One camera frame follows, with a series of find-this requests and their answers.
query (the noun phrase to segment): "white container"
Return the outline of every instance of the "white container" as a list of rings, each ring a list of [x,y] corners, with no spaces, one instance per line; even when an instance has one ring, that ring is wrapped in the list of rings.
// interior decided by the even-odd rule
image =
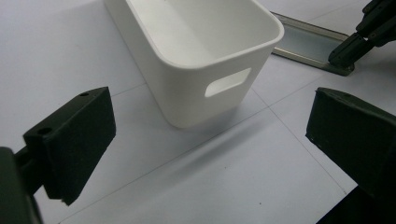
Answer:
[[[254,0],[106,0],[166,119],[187,128],[241,103],[280,21]]]

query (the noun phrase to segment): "white table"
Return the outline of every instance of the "white table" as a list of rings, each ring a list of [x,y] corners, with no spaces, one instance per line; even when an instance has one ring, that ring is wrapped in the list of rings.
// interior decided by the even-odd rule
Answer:
[[[351,34],[368,1],[260,0]],[[101,0],[0,1],[0,144],[75,95],[112,94],[117,136],[70,207],[35,197],[46,223],[315,223],[356,187],[305,139],[317,87],[396,114],[395,43],[350,77],[271,56],[244,102],[197,127],[163,118]]]

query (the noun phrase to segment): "white surface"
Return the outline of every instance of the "white surface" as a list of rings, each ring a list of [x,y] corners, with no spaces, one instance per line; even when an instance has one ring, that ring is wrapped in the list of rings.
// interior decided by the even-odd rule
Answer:
[[[260,2],[344,33],[368,3]],[[0,144],[18,151],[23,133],[59,106],[109,86],[117,136],[70,207],[35,195],[47,224],[315,223],[356,184],[304,138],[314,90],[347,91],[396,114],[395,47],[373,50],[350,77],[271,56],[240,106],[179,130],[102,1],[0,0]]]
[[[178,128],[239,105],[284,34],[252,0],[105,3],[165,118]],[[241,81],[236,74],[247,70]]]

